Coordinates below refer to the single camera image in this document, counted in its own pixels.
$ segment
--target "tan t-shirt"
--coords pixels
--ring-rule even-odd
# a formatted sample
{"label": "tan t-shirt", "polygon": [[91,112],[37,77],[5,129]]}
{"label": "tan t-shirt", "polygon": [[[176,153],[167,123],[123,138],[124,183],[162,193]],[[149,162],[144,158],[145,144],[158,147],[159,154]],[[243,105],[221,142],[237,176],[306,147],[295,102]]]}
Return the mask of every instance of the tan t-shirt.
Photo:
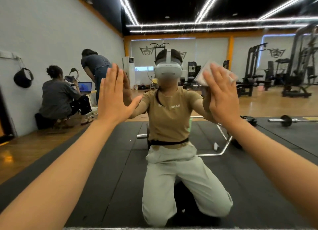
{"label": "tan t-shirt", "polygon": [[192,104],[202,96],[195,91],[178,87],[173,96],[164,96],[158,92],[161,106],[156,98],[156,91],[149,91],[142,100],[147,104],[149,115],[149,138],[168,142],[180,142],[189,137],[189,120]]}

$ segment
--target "air conditioner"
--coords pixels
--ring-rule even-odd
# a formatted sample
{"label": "air conditioner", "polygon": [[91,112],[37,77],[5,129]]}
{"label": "air conditioner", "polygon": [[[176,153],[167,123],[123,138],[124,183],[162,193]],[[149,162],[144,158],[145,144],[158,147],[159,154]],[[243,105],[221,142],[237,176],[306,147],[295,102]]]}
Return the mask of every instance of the air conditioner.
{"label": "air conditioner", "polygon": [[133,57],[124,57],[123,59],[124,72],[127,74],[130,88],[134,89],[136,85],[135,77],[135,59]]}

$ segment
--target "gray t-shirt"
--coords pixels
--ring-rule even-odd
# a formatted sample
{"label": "gray t-shirt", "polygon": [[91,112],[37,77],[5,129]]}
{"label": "gray t-shirt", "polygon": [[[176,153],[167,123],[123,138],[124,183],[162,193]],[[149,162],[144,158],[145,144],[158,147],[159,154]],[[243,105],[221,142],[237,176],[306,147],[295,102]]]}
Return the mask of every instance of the gray t-shirt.
{"label": "gray t-shirt", "polygon": [[81,64],[83,68],[89,67],[94,76],[96,69],[105,66],[109,67],[111,65],[111,63],[108,61],[106,57],[96,54],[83,57],[81,60]]}
{"label": "gray t-shirt", "polygon": [[68,82],[57,79],[43,83],[42,90],[43,101],[39,112],[48,119],[67,117],[72,112],[70,103],[80,98],[80,94]]}

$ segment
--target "laptop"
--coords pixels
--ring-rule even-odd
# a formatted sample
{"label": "laptop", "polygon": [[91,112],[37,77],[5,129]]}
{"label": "laptop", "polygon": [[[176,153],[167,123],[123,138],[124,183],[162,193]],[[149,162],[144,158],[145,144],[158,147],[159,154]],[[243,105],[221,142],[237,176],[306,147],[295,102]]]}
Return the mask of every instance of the laptop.
{"label": "laptop", "polygon": [[78,82],[81,95],[90,94],[92,92],[92,82]]}

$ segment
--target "window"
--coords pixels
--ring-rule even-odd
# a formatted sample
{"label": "window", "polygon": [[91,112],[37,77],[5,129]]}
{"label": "window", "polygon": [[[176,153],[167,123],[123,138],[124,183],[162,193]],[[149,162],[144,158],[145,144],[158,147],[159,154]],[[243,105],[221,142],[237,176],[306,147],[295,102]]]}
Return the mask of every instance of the window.
{"label": "window", "polygon": [[154,68],[153,66],[149,66],[149,67],[135,67],[135,71],[153,71]]}

